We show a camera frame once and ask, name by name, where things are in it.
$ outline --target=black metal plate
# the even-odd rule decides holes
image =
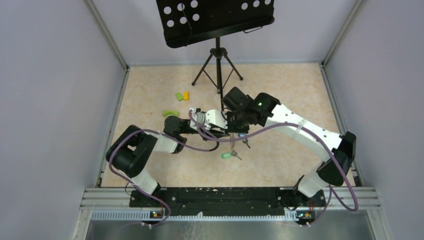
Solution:
[[[263,27],[274,22],[274,0],[266,5],[260,0],[259,6],[254,7],[255,0],[197,0],[197,7],[191,7],[192,0],[156,0],[163,26],[166,44],[171,48],[179,48],[208,39],[218,38],[249,29]],[[247,3],[246,10],[242,4]],[[184,12],[178,9],[184,4]],[[164,9],[171,8],[169,14]]]
[[[169,205],[173,216],[195,216],[199,212],[204,216],[280,216],[285,213],[281,201],[289,207],[294,201],[299,206],[309,206],[294,199],[291,189],[279,187],[163,187],[155,196]],[[325,206],[321,196],[322,190],[312,197],[315,207]],[[132,191],[131,197],[131,208],[161,207],[138,191]]]

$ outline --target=green object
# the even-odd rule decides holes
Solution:
[[[175,97],[179,102],[183,100],[183,95],[181,94],[181,92],[175,93]]]
[[[221,158],[223,158],[223,159],[229,159],[229,158],[231,158],[233,155],[231,154],[231,152],[226,152],[226,153],[223,153],[222,155],[221,155]]]
[[[162,112],[162,116],[164,116],[165,118],[168,117],[168,116],[171,116],[171,115],[178,117],[178,115],[180,115],[180,113],[178,111],[172,111],[172,110],[163,110],[163,112]]]

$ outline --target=beige table surface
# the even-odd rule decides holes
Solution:
[[[244,77],[240,81],[231,75],[224,94],[237,86],[255,98],[265,92],[279,99],[293,112],[330,131],[337,132],[337,124],[317,63],[296,64],[237,64]],[[188,118],[190,107],[202,111],[220,109],[220,98],[212,83],[203,73],[196,86],[191,82],[201,65],[132,67],[120,108],[113,141],[129,125],[162,131],[163,110],[177,110]],[[223,79],[231,67],[222,66]],[[216,66],[206,71],[216,79]],[[189,100],[178,102],[175,93],[189,92]],[[250,132],[260,129],[253,126]],[[203,141],[198,135],[188,135],[187,144],[204,149],[215,143]],[[293,186],[297,180],[320,163],[318,157],[303,145],[274,130],[249,139],[251,149],[237,142],[235,157],[222,159],[229,152],[229,143],[222,143],[213,152],[199,152],[185,148],[179,154],[154,152],[146,168],[163,187],[277,187]],[[348,175],[354,185],[352,175]],[[123,187],[126,182],[106,168],[102,187]]]

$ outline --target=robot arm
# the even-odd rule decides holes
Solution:
[[[311,135],[301,131],[307,128],[317,134],[332,150],[337,162],[342,166],[345,174],[348,173],[352,161],[355,158],[356,136],[350,132],[339,135],[319,127],[289,110],[280,101],[267,93],[260,93],[255,99],[242,93],[237,87],[231,89],[222,99],[230,111],[209,110],[202,112],[199,108],[192,110],[192,117],[212,133],[221,138],[230,133],[248,133],[249,125],[261,125],[268,127],[278,123],[295,123],[300,127],[279,126],[275,130],[293,138],[305,147],[314,151],[321,159],[321,164],[308,174],[302,176],[294,187],[294,193],[301,193],[307,198],[313,197],[318,191],[329,184],[341,186],[344,182],[324,147]],[[111,146],[106,154],[109,161],[110,155],[119,143],[129,134],[139,130],[131,125]],[[187,139],[181,134],[197,134],[197,126],[190,119],[181,119],[169,116],[164,123],[163,132],[182,143]],[[150,176],[144,166],[152,152],[165,152],[177,154],[183,146],[168,137],[158,133],[142,132],[136,134],[127,141],[118,151],[112,165],[126,174],[131,180],[148,194],[159,189],[159,184]]]

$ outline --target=tripod base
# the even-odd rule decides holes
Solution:
[[[238,78],[243,81],[243,77],[242,75],[240,75],[239,71],[237,70],[236,66],[234,66],[233,62],[231,62],[230,58],[228,57],[228,52],[224,47],[219,47],[219,40],[217,39],[217,47],[216,48],[212,48],[209,52],[210,55],[207,58],[206,62],[204,63],[204,65],[202,66],[202,68],[200,69],[199,73],[197,74],[196,78],[194,79],[194,81],[191,83],[192,86],[196,85],[197,80],[199,79],[200,75],[202,73],[205,73],[206,76],[209,78],[209,80],[213,83],[213,85],[216,87],[217,89],[217,93],[220,94],[220,85],[222,86],[222,88],[225,87],[225,85],[227,84],[228,80],[230,79],[230,76],[233,72],[235,72],[238,76]],[[209,61],[212,59],[212,57],[216,58],[216,68],[217,68],[217,81],[216,83],[214,82],[214,80],[212,80],[211,76],[209,76],[209,74],[205,71],[206,66],[208,65]],[[232,67],[231,72],[229,73],[224,85],[222,85],[222,73],[221,73],[221,59],[222,57],[224,57],[227,62],[230,64],[230,66]]]

